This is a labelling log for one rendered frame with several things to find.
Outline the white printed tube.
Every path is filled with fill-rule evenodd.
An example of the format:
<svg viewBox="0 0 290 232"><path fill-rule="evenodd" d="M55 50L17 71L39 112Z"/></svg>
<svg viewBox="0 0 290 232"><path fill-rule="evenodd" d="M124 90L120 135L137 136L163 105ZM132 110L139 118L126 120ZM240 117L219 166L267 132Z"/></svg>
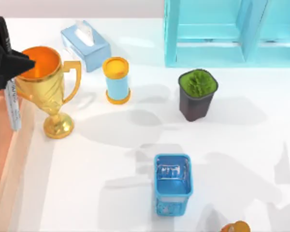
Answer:
<svg viewBox="0 0 290 232"><path fill-rule="evenodd" d="M21 118L14 79L7 82L6 89L4 90L4 96L11 129L18 131L21 129Z"/></svg>

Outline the gold trophy cup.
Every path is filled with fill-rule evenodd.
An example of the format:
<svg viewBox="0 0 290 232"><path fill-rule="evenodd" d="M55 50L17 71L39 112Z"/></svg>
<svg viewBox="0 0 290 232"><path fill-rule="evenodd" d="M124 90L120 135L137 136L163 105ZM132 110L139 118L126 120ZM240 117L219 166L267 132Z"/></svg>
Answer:
<svg viewBox="0 0 290 232"><path fill-rule="evenodd" d="M35 46L22 52L35 61L35 67L16 77L15 84L20 97L34 103L49 114L43 124L47 137L62 139L74 129L72 118L61 113L62 105L68 103L78 92L81 82L81 62L62 61L59 53L48 46ZM64 73L76 71L76 82L71 94L64 98Z"/></svg>

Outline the white tissue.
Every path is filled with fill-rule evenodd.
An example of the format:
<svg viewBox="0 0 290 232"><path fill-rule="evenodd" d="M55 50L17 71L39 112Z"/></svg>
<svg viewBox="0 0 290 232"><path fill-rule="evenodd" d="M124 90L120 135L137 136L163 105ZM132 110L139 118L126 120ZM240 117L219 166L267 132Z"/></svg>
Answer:
<svg viewBox="0 0 290 232"><path fill-rule="evenodd" d="M86 45L94 45L94 37L90 26L84 23L82 20L76 20L75 35Z"/></svg>

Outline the light blue tissue box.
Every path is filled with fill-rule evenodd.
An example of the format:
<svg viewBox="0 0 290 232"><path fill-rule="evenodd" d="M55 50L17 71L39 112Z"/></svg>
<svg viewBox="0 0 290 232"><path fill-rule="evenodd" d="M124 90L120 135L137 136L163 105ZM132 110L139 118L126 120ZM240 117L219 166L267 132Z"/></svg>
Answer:
<svg viewBox="0 0 290 232"><path fill-rule="evenodd" d="M82 68L87 72L92 72L100 68L103 62L111 57L110 44L85 20L85 24L91 27L94 45L86 46L76 35L76 23L61 31L61 37L65 49L75 60L82 63Z"/></svg>

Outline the shallow salmon-coloured box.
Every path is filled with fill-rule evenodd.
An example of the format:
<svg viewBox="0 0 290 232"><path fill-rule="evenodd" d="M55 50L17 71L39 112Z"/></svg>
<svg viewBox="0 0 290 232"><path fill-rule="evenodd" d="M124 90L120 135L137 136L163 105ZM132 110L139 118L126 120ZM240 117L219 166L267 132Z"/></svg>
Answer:
<svg viewBox="0 0 290 232"><path fill-rule="evenodd" d="M0 91L0 232L39 232L53 143L42 132L46 114L20 101L22 129L10 128Z"/></svg>

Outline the blue can with orange lid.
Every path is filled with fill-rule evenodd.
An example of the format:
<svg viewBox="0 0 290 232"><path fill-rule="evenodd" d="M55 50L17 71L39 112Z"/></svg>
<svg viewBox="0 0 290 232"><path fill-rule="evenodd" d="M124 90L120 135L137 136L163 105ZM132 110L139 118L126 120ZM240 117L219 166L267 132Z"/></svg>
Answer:
<svg viewBox="0 0 290 232"><path fill-rule="evenodd" d="M112 104L125 104L131 96L128 83L129 63L121 57L104 61L102 70L106 76L106 97Z"/></svg>

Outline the dark pot with green plant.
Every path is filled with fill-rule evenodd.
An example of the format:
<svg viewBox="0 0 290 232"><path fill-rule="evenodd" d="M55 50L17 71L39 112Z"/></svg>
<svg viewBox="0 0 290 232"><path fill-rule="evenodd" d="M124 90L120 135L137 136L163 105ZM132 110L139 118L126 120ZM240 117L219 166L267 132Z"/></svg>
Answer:
<svg viewBox="0 0 290 232"><path fill-rule="evenodd" d="M195 69L179 76L179 110L187 121L205 117L218 82L210 72Z"/></svg>

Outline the light blue rack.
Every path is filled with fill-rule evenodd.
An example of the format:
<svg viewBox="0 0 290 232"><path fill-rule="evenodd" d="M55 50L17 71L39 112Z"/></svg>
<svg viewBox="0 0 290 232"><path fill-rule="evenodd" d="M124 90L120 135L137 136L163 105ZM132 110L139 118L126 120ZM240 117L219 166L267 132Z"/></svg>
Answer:
<svg viewBox="0 0 290 232"><path fill-rule="evenodd" d="M290 68L290 0L164 0L168 67Z"/></svg>

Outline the blue square bin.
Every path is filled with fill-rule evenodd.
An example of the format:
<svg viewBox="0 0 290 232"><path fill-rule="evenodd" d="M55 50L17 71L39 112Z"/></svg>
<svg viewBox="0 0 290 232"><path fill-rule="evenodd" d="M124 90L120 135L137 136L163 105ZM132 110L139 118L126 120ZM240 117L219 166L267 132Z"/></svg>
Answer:
<svg viewBox="0 0 290 232"><path fill-rule="evenodd" d="M159 216L184 215L193 193L190 157L186 154L157 154L154 159L155 209Z"/></svg>

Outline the orange round object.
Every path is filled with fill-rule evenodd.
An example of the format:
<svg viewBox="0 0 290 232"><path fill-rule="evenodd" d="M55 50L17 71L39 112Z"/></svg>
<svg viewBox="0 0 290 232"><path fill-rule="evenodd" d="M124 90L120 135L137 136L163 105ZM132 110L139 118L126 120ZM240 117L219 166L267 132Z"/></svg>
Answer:
<svg viewBox="0 0 290 232"><path fill-rule="evenodd" d="M225 225L220 232L251 232L251 229L246 222L240 220Z"/></svg>

